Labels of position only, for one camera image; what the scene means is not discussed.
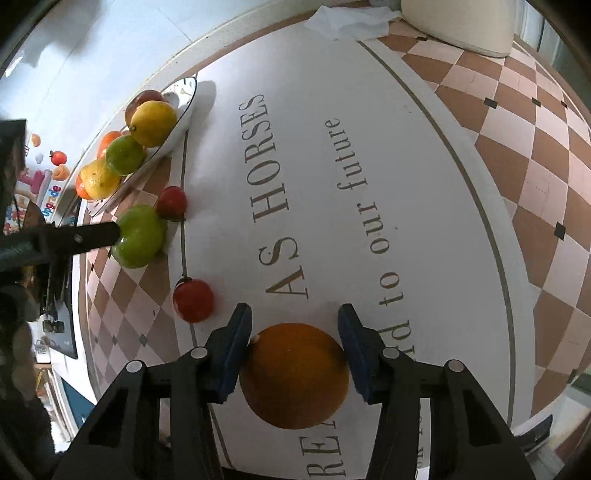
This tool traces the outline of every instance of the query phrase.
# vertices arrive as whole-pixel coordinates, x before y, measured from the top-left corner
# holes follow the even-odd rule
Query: orange fruit
[[[107,147],[115,138],[119,138],[121,135],[121,132],[118,132],[116,130],[106,133],[103,137],[103,140],[100,141],[99,152],[97,153],[96,158],[105,158]]]
[[[81,199],[85,200],[92,200],[92,197],[88,195],[88,192],[84,188],[84,184],[82,183],[82,179],[80,178],[80,174],[76,177],[76,193]]]
[[[306,429],[329,419],[349,388],[343,349],[322,330],[280,323],[248,346],[240,386],[252,411],[281,429]]]

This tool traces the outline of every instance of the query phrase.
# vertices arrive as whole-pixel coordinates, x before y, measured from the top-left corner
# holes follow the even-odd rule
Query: beige container
[[[402,0],[415,28],[491,57],[506,57],[515,32],[515,0]]]

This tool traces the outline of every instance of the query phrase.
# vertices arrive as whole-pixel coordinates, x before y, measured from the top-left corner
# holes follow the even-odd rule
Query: silver screw
[[[461,371],[464,370],[464,364],[462,362],[460,362],[459,360],[450,360],[447,363],[447,366],[449,367],[449,370],[451,370],[452,372],[455,373],[460,373]]]
[[[400,356],[400,352],[397,348],[393,346],[387,346],[384,350],[382,350],[382,355],[390,360],[395,360]]]
[[[191,350],[191,356],[195,359],[195,360],[199,360],[200,358],[205,358],[207,357],[208,351],[204,346],[198,346],[197,348],[194,348],[193,350]]]
[[[131,362],[129,362],[127,364],[127,367],[125,367],[125,369],[130,373],[130,374],[134,374],[139,372],[140,370],[142,370],[142,362],[140,362],[139,360],[132,360]]]

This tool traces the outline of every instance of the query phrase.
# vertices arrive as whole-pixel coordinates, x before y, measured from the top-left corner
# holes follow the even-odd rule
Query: white tissue
[[[304,26],[329,40],[340,38],[369,40],[388,35],[388,22],[401,16],[401,12],[393,12],[388,7],[329,8],[322,6],[304,23]]]

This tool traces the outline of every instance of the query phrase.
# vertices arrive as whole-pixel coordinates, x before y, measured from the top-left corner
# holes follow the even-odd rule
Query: lemon
[[[121,177],[107,166],[104,158],[98,158],[80,171],[80,179],[90,197],[103,200],[117,190]]]
[[[167,102],[148,100],[137,107],[129,131],[140,145],[159,147],[177,123],[177,114]]]

